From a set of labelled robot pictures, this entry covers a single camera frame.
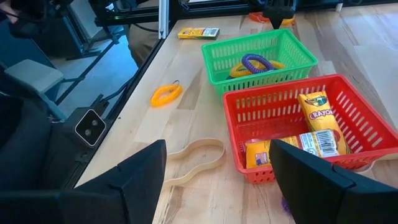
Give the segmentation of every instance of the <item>red basket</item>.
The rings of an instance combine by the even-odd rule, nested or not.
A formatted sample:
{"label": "red basket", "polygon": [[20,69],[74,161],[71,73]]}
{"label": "red basket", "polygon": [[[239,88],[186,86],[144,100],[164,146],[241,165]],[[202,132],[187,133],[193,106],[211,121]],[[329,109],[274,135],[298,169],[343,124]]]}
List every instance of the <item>red basket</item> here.
{"label": "red basket", "polygon": [[275,179],[272,167],[246,169],[244,143],[309,132],[297,100],[299,93],[325,90],[352,154],[326,160],[358,169],[398,152],[398,136],[342,75],[308,78],[226,93],[224,110],[236,169],[254,184]]}

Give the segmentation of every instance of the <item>green basket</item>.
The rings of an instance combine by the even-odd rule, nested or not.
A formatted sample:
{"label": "green basket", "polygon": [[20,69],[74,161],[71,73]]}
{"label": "green basket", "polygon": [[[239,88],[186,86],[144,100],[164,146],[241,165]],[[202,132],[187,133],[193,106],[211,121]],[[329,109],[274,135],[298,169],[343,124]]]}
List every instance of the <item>green basket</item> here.
{"label": "green basket", "polygon": [[[222,40],[202,46],[210,83],[220,99],[227,91],[306,78],[318,60],[288,29]],[[262,55],[286,68],[227,80],[229,71],[246,54]]]}

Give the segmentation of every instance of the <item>purple object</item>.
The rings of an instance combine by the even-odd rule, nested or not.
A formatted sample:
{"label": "purple object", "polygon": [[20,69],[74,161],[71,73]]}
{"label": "purple object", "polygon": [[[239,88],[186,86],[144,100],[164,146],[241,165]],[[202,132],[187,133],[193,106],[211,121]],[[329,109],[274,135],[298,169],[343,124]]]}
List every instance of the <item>purple object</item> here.
{"label": "purple object", "polygon": [[284,197],[282,197],[282,207],[284,208],[285,212],[289,213],[291,215],[290,209],[287,206],[287,202],[286,199]]}
{"label": "purple object", "polygon": [[[258,69],[250,62],[250,60],[256,60],[256,61],[260,62],[266,68]],[[267,72],[269,70],[275,70],[274,66],[272,66],[272,64],[269,61],[267,61],[267,59],[265,59],[261,55],[256,55],[256,54],[247,54],[247,55],[243,56],[242,64],[253,74]]]}

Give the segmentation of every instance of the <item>wooden table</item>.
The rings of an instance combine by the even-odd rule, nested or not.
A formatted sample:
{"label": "wooden table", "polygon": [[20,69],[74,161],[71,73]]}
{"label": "wooden table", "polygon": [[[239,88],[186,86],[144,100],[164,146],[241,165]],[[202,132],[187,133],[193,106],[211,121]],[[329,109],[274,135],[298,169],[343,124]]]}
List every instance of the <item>wooden table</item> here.
{"label": "wooden table", "polygon": [[[397,117],[390,116],[391,110],[387,111],[382,103],[386,99],[380,99],[380,92],[370,76],[393,77],[383,77],[377,71],[365,69],[365,62],[373,58],[380,66],[396,68],[395,60],[388,60],[388,55],[377,57],[374,49],[397,48],[397,14],[398,4],[344,8],[341,14],[333,11],[299,13],[296,25],[289,27],[319,59],[311,77],[336,72],[345,74],[392,125]],[[281,192],[275,182],[252,185],[235,170],[223,107],[208,83],[203,66],[200,47],[211,41],[179,40],[177,32],[183,27],[219,27],[218,40],[271,30],[271,25],[250,21],[246,16],[178,21],[78,185],[157,139],[165,139],[168,152],[175,152],[196,139],[218,138],[227,145],[226,162],[197,175],[183,187],[164,190],[154,223],[293,223],[282,211]],[[385,50],[384,53],[394,54],[394,51]],[[182,96],[163,108],[151,108],[149,99],[154,90],[174,80],[180,80],[183,85]],[[166,179],[178,177],[219,153],[211,147],[203,150],[204,155],[202,151],[184,161],[168,162]],[[379,161],[366,175],[398,187],[397,169],[397,161]]]}

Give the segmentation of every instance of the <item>small yellow box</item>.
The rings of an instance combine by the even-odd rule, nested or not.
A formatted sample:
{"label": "small yellow box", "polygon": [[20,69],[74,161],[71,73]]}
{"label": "small yellow box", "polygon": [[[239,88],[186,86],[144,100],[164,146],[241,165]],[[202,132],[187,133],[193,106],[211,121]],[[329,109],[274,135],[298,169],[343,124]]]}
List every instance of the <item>small yellow box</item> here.
{"label": "small yellow box", "polygon": [[178,37],[179,39],[215,40],[219,33],[219,28],[183,28],[178,33]]}

